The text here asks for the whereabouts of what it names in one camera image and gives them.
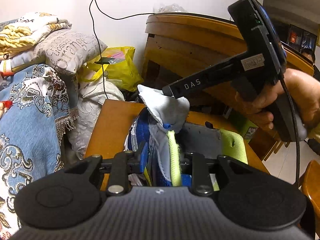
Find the red object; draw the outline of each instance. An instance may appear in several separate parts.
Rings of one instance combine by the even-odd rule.
[[[295,43],[297,39],[297,34],[295,32],[291,32],[290,42]]]
[[[4,103],[4,107],[8,109],[12,106],[12,101],[7,100],[7,101],[0,101],[0,102]]]
[[[9,76],[13,76],[14,75],[14,72],[1,72],[0,71],[0,75],[2,77],[9,77]]]

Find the tiled floor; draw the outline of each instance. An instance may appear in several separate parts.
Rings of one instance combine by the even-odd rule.
[[[320,163],[320,156],[313,152],[306,142],[300,142],[300,176],[305,172],[311,160]],[[277,154],[271,154],[266,161],[263,161],[263,164],[271,175],[293,184],[296,174],[295,143],[290,143],[288,148],[283,145]]]

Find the hand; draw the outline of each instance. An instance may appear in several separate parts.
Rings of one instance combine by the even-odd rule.
[[[5,107],[3,102],[0,102],[0,118],[2,117],[2,115],[8,111],[8,108]]]
[[[311,129],[317,126],[320,123],[320,82],[302,71],[291,68],[284,73],[284,81],[298,106],[300,117],[306,128]],[[275,86],[265,85],[253,102],[245,102],[239,93],[236,94],[236,101],[242,105],[252,122],[263,130],[270,130],[273,129],[273,114],[261,110],[283,93],[284,90],[278,81]]]

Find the gray printed pillow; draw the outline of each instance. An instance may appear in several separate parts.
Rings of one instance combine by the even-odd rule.
[[[99,40],[101,51],[107,48]],[[73,30],[58,30],[50,33],[46,39],[33,49],[24,51],[11,58],[11,69],[25,68],[29,64],[45,63],[57,72],[74,75],[87,61],[99,55],[98,42],[95,36]]]

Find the blue patterned cloth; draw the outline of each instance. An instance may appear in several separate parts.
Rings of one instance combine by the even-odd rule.
[[[0,101],[13,101],[0,119],[0,237],[4,239],[20,227],[13,208],[18,191],[63,167],[61,138],[76,118],[70,112],[66,85],[51,67],[33,65],[11,79],[11,85],[0,91]]]

